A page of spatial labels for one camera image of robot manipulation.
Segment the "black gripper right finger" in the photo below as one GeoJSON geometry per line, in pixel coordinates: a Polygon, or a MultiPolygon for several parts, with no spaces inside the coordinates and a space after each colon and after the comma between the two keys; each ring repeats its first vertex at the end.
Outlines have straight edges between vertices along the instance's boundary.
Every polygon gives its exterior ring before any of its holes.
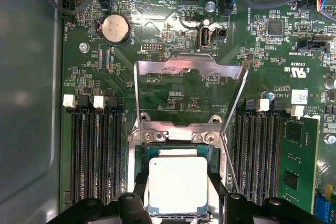
{"type": "Polygon", "coordinates": [[[239,193],[229,193],[219,174],[208,177],[218,195],[219,223],[323,223],[296,205],[276,197],[259,206],[239,193]]]}

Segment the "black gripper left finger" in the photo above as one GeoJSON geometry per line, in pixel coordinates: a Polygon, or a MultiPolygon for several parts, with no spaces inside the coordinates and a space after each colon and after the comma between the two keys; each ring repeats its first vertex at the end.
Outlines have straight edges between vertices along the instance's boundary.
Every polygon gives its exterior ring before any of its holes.
{"type": "Polygon", "coordinates": [[[49,223],[152,223],[143,204],[148,174],[138,173],[131,193],[117,195],[105,205],[102,200],[86,198],[54,217],[49,223]]]}

